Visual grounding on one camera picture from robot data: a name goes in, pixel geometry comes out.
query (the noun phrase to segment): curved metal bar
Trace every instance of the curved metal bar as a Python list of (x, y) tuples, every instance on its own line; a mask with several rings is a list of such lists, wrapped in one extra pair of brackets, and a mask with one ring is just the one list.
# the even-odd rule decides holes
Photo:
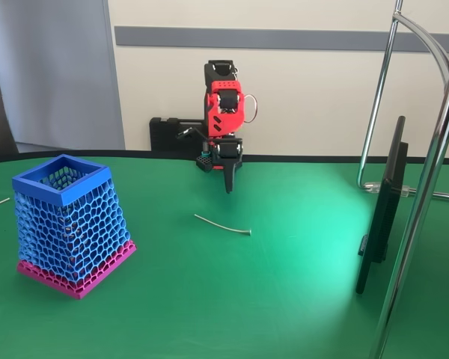
[[(367, 126), (366, 138), (364, 140), (364, 146), (361, 154), (361, 161), (359, 162), (358, 178), (356, 180), (359, 188), (369, 190), (370, 185), (363, 183), (364, 168), (366, 167), (367, 157), (369, 155), (369, 149), (371, 139), (373, 137), (374, 127), (376, 125), (377, 114), (379, 111), (379, 105), (381, 103), (382, 92), (384, 89), (384, 83), (388, 73), (389, 62), (391, 60), (392, 48), (394, 45), (394, 39), (396, 37), (397, 25), (401, 22), (409, 30), (411, 30), (416, 36), (421, 39), (424, 45), (429, 49), (433, 57), (435, 58), (439, 70), (441, 71), (442, 80), (446, 85), (449, 80), (449, 54), (442, 48), (434, 37), (424, 30), (421, 26), (415, 22), (407, 19), (400, 11), (403, 5), (403, 0), (397, 0), (394, 9), (393, 20), (391, 24), (391, 30), (389, 31), (388, 44), (385, 49), (384, 59), (382, 61), (381, 73), (379, 74), (379, 81), (376, 89), (376, 95), (374, 97), (373, 107), (371, 110), (371, 116), (369, 119), (369, 125)], [(410, 188), (409, 193), (414, 195), (416, 193), (415, 188)], [(434, 198), (449, 200), (449, 193), (436, 192), (433, 194)]]
[(395, 307), (400, 299), (403, 282), (409, 270), (409, 264), (416, 246), (416, 241), (426, 218), (427, 210), (436, 187), (439, 171), (444, 161), (446, 149), (449, 144), (449, 82), (446, 86), (444, 99), (442, 100), (439, 119), (433, 133), (429, 151), (427, 152), (424, 168), (419, 180), (418, 190), (412, 204), (403, 241), (397, 254), (396, 264), (389, 282), (388, 291), (382, 307), (381, 316), (376, 331), (376, 338), (370, 351), (370, 359), (380, 359), (384, 352), (388, 339), (392, 320), (395, 316)]
[(439, 70), (441, 71), (442, 81), (444, 82), (444, 85), (446, 85), (449, 81), (449, 54), (446, 53), (441, 44), (439, 44), (429, 32), (403, 16), (400, 12), (396, 11), (393, 18), (414, 32), (424, 45), (426, 45), (430, 53), (433, 54), (434, 59), (439, 66)]
[[(402, 1), (398, 0), (396, 3), (396, 10), (400, 10)], [(369, 125), (367, 125), (366, 139), (364, 140), (364, 146), (362, 148), (361, 161), (359, 162), (358, 178), (356, 182), (359, 188), (366, 189), (362, 182), (362, 176), (364, 174), (364, 167), (366, 166), (367, 156), (369, 155), (369, 149), (371, 145), (371, 139), (373, 137), (374, 126), (376, 125), (377, 112), (379, 110), (379, 104), (381, 103), (382, 90), (384, 89), (384, 83), (386, 81), (386, 75), (388, 74), (389, 62), (391, 60), (392, 46), (394, 45), (394, 39), (396, 38), (398, 21), (393, 19), (391, 23), (391, 30), (389, 30), (388, 44), (384, 51), (384, 59), (382, 60), (381, 73), (379, 74), (379, 81), (377, 83), (376, 95), (374, 96), (373, 109), (371, 110), (371, 117), (369, 119)]]

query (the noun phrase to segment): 3d printed basket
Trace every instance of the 3d printed basket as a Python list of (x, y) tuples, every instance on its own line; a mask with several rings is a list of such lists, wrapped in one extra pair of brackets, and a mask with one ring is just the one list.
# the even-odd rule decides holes
[(108, 167), (61, 155), (12, 184), (20, 273), (81, 299), (135, 251)]

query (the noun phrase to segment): pink base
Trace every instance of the pink base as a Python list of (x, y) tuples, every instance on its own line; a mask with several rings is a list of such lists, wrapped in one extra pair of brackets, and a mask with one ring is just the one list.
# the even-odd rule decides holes
[(136, 251), (135, 243), (131, 240), (125, 242), (114, 254), (96, 267), (84, 280), (79, 280), (78, 283), (70, 282), (65, 277), (43, 270), (26, 260), (20, 260), (16, 270), (75, 299), (82, 299), (134, 251)]

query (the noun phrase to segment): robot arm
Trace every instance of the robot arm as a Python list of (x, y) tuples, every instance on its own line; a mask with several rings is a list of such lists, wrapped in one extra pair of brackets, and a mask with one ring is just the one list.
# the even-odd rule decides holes
[(245, 122), (245, 96), (237, 73), (232, 61), (208, 61), (204, 65), (207, 89), (202, 131), (194, 127), (178, 135), (197, 132), (203, 138), (203, 151), (196, 164), (205, 172), (222, 170), (227, 193), (233, 191), (234, 174), (242, 166), (242, 139), (234, 133)]

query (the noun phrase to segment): green table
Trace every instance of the green table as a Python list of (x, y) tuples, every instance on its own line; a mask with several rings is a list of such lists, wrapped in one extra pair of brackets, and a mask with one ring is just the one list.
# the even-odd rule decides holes
[[(16, 273), (13, 201), (2, 204), (0, 358), (367, 358), (411, 198), (357, 296), (376, 195), (355, 187), (356, 163), (245, 163), (228, 195), (220, 173), (192, 162), (89, 159), (112, 169), (138, 250), (85, 299), (68, 298)], [(0, 163), (0, 200), (43, 161)], [(367, 180), (383, 169), (368, 165)], [(420, 171), (408, 165), (405, 183)], [(437, 190), (449, 191), (449, 165)], [(430, 207), (385, 357), (449, 359), (449, 202)]]

